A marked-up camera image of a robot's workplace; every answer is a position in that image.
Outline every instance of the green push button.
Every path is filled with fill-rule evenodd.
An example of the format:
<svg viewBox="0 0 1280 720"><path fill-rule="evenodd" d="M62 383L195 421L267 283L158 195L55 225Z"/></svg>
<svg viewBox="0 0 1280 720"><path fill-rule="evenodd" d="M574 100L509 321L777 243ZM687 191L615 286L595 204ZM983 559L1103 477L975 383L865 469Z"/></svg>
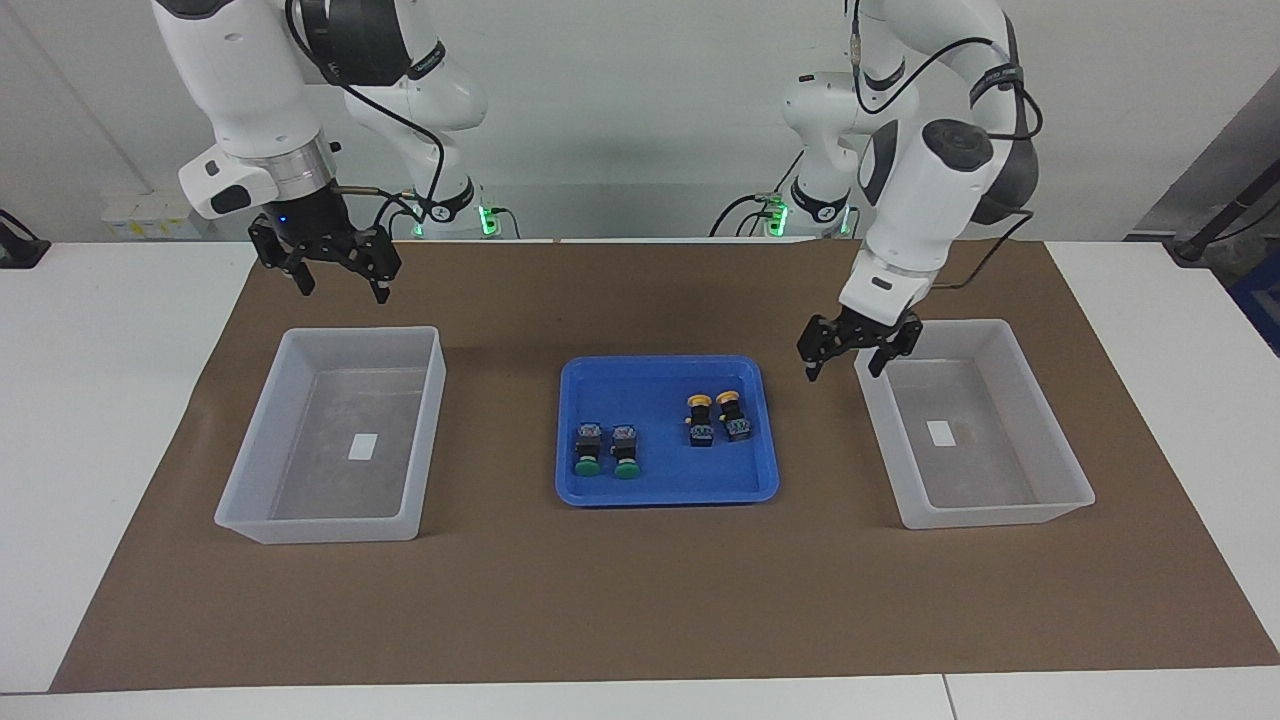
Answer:
<svg viewBox="0 0 1280 720"><path fill-rule="evenodd" d="M635 460L622 460L613 474L623 480L634 480L640 477L640 465Z"/></svg>
<svg viewBox="0 0 1280 720"><path fill-rule="evenodd" d="M600 464L591 459L579 460L577 465L573 465L573 471L584 478L594 478L600 474Z"/></svg>

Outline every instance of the white label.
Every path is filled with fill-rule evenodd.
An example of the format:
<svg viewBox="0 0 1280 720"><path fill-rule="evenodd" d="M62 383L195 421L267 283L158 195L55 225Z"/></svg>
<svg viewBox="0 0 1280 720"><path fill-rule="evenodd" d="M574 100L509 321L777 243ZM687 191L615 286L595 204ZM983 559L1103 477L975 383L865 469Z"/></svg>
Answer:
<svg viewBox="0 0 1280 720"><path fill-rule="evenodd" d="M956 446L956 436L951 432L951 423L946 420L929 420L929 436L933 437L934 447Z"/></svg>
<svg viewBox="0 0 1280 720"><path fill-rule="evenodd" d="M376 434L358 434L351 441L351 452L347 454L347 460L372 460L375 447L378 447Z"/></svg>

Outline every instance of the white table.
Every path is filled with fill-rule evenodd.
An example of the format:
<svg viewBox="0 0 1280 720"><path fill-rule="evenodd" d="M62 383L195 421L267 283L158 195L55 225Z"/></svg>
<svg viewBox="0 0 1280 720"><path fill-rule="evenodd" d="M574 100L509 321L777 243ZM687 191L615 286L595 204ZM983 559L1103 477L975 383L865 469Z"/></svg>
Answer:
<svg viewBox="0 0 1280 720"><path fill-rule="evenodd" d="M1280 637L1280 360L1207 272L1176 269L1157 246L1050 249ZM49 688L252 260L239 243L60 245L35 272L0 274L0 692ZM1271 720L1277 708L1280 669L0 697L5 720Z"/></svg>

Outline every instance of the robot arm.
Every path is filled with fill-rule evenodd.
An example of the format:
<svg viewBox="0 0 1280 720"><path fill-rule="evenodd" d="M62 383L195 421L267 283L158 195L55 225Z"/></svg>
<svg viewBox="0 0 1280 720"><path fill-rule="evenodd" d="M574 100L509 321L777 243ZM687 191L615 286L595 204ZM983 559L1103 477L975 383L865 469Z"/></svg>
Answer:
<svg viewBox="0 0 1280 720"><path fill-rule="evenodd" d="M472 237L477 231L494 234L462 152L445 135L479 127L489 100L448 54L426 3L278 3L292 15L294 29L302 28L302 40L330 85L358 94L347 95L351 115L404 159L422 210L422 233L434 240ZM430 128L429 135L393 115Z"/></svg>
<svg viewBox="0 0 1280 720"><path fill-rule="evenodd" d="M844 136L872 135L856 179L877 218L840 293L840 316L815 315L797 345L810 379L854 348L878 348L876 374L910 355L922 329L911 307L928 295L952 241L970 220L1020 211L1038 178L1016 40L992 0L864 0L852 22L854 74L801 78L786 110L806 146L788 217L817 234L829 233L835 208L851 192L855 154ZM915 117L908 47L969 85L974 123Z"/></svg>
<svg viewBox="0 0 1280 720"><path fill-rule="evenodd" d="M479 213L467 213L477 200L457 146L422 126L475 127L486 101L447 59L417 0L152 1L169 54L214 127L214 147L179 172L192 206L209 219L262 206L250 237L264 265L280 268L310 295L315 281L305 260L337 263L366 278L385 302L401 259L384 228L351 224L334 179L334 147L303 100L302 74L280 28L284 9L291 31L302 20L305 50L332 83L364 87L379 96L374 105L392 106L365 113L361 102L357 119L402 151L419 188L410 199L431 217L424 229L436 236L481 223ZM394 115L416 118L407 120L416 129Z"/></svg>

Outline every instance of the clear plastic bin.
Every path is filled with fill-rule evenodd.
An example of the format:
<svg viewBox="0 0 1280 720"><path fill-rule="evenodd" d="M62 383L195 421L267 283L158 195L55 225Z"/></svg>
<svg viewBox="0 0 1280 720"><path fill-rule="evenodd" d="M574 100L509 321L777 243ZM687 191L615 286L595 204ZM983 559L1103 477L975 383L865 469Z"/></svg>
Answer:
<svg viewBox="0 0 1280 720"><path fill-rule="evenodd" d="M1044 523L1093 505L1093 488L1004 320L937 320L910 357L873 378L858 356L902 524Z"/></svg>
<svg viewBox="0 0 1280 720"><path fill-rule="evenodd" d="M435 328L287 332L214 521L268 544L413 539L444 375Z"/></svg>

